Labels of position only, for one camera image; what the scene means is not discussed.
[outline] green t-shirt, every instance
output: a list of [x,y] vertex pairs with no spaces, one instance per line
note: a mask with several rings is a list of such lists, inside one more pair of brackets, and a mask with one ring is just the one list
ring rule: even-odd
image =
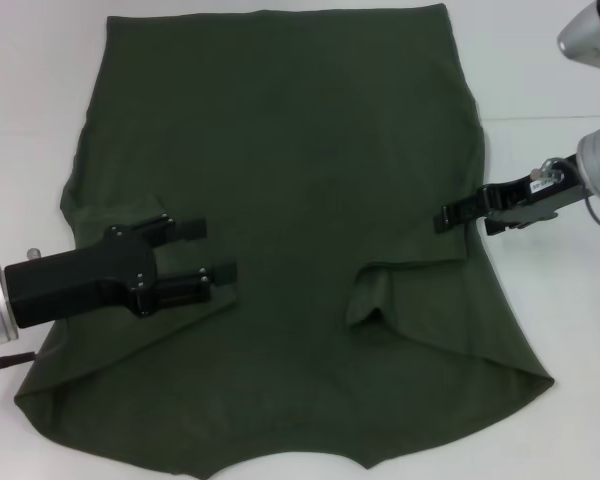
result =
[[206,478],[286,451],[365,467],[510,415],[553,380],[475,227],[439,207],[484,146],[442,5],[110,18],[62,209],[77,246],[168,212],[237,285],[56,322],[16,402],[46,437]]

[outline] cable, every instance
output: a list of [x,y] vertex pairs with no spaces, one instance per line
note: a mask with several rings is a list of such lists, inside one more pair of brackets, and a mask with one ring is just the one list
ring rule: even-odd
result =
[[582,175],[580,175],[580,172],[578,171],[577,167],[575,167],[571,162],[565,160],[564,158],[556,159],[556,161],[554,163],[559,163],[559,164],[567,167],[567,169],[569,171],[571,171],[571,173],[573,173],[573,175],[575,175],[576,179],[578,180],[578,183],[582,187],[582,194],[584,196],[584,203],[587,206],[587,210],[589,211],[589,215],[591,215],[591,218],[593,218],[593,220],[598,225],[600,225],[600,217],[598,217],[598,215],[596,214],[596,212],[594,212],[593,206],[591,205],[591,200],[589,199],[589,197],[592,195],[592,193],[587,188],[587,185],[585,184],[585,182],[584,182],[584,180],[582,178]]

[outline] robot end effector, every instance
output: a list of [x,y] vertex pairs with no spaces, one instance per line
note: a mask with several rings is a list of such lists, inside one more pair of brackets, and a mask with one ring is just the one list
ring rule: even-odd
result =
[[[558,46],[569,59],[600,68],[600,0],[576,16],[560,33]],[[600,225],[589,197],[600,198],[600,130],[587,135],[569,158],[549,159],[520,180],[483,185],[475,195],[442,207],[434,218],[437,233],[485,217],[488,235],[525,228],[557,216],[556,210],[584,200]]]
[[36,251],[27,262],[4,271],[0,267],[0,344],[17,339],[18,328],[101,307],[124,306],[148,317],[163,308],[209,301],[212,286],[236,282],[235,263],[161,276],[153,252],[206,236],[204,219],[179,222],[165,213],[132,225],[111,225],[88,247],[45,258]]

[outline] white table surface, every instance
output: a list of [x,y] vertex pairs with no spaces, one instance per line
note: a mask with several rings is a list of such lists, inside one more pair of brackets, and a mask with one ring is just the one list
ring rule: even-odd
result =
[[[589,0],[449,0],[467,81],[488,137],[488,181],[569,155],[600,128],[600,71],[562,58],[555,38]],[[0,0],[0,261],[72,248],[58,203],[104,46],[108,15],[260,9],[410,7],[416,0]],[[600,202],[595,202],[600,211]],[[217,480],[600,480],[600,228],[584,205],[524,231],[485,238],[502,286],[557,384],[463,440],[366,471],[350,460],[288,453]],[[48,326],[0,355],[37,349]],[[170,476],[76,452],[38,435],[14,406],[27,366],[0,372],[0,480]]]

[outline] screw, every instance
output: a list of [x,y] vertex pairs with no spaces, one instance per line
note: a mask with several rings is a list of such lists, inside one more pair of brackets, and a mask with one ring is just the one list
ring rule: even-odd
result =
[[531,177],[532,182],[536,182],[542,178],[542,175],[542,170],[534,168],[533,170],[531,170],[531,174],[529,175],[529,177]]
[[27,250],[27,260],[35,260],[36,258],[41,258],[42,254],[40,254],[40,250],[37,248],[30,248]]

